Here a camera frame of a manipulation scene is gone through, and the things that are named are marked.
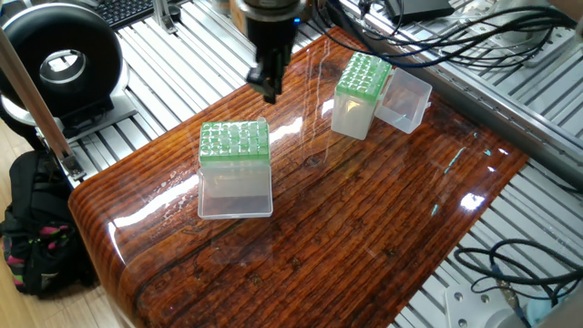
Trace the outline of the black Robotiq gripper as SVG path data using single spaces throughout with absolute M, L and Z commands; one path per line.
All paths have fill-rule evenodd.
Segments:
M 246 18 L 247 37 L 255 46 L 255 65 L 250 68 L 246 82 L 253 88 L 265 88 L 264 100 L 267 103 L 275 103 L 282 93 L 282 79 L 291 60 L 299 24 L 298 16 L 278 22 Z M 281 56 L 280 67 L 268 66 L 267 61 L 272 55 Z

